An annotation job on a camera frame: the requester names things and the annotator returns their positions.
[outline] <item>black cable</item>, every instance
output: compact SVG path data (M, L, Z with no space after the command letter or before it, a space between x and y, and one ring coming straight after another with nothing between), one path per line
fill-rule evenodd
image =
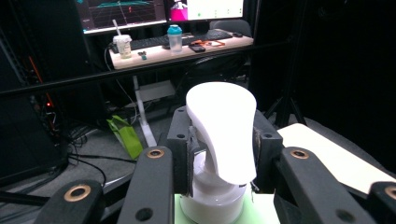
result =
M81 158L89 158L89 159L109 159L109 160L114 160L114 161L127 161L130 163L136 163L134 160L126 160L122 158L117 158L117 157L108 157L108 156L96 156L96 155L81 155L81 154L74 154L74 153L69 153L70 156L77 156Z
M89 163L89 162L87 162L87 161L82 161L82 160L80 160L80 159L77 159L77 158L74 158L74 157L71 157L71 156L69 156L69 158L72 159L72 160L80 161L80 162L82 162L82 163L85 163L85 164L87 164L87 165L90 165L91 167L93 167L93 168L95 168L96 170L98 170L98 171L102 174L102 176L103 176L103 186L102 186L102 187L105 186L105 184L106 184L106 174L105 174L105 172L103 172L103 170L102 170L101 168L99 168L99 167L97 167L97 166L95 166L95 165L93 165L92 163Z

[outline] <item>white stand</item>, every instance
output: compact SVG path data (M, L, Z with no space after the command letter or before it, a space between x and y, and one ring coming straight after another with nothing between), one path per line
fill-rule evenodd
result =
M145 135L148 147L156 147L157 142L155 141L154 135L152 134L152 131L149 127L148 121L146 120L145 107L143 106L143 101L140 96L139 84L137 83L136 76L134 76L134 93L136 94L137 107L139 108L139 113L140 113L140 118L139 118L140 127L142 128L143 135Z

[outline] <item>white spray bottle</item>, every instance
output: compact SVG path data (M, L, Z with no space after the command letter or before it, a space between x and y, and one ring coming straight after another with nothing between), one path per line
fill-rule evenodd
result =
M208 149L194 158L193 196L181 197L182 211L197 223L233 223L243 210L248 183L256 177L256 100L238 85L207 82L190 89L186 108Z

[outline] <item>water bottle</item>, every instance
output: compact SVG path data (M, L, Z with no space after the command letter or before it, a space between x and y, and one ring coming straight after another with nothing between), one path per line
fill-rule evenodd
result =
M169 47L174 53L181 52L181 28L178 25L170 25L168 28Z

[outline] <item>straw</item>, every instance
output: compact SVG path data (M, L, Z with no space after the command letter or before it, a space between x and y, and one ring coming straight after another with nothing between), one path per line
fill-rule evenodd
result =
M116 26L117 33L118 33L119 35L121 35L121 32L120 32L120 30L119 30L119 26L117 25L116 20L113 20L113 23L114 23L114 25Z

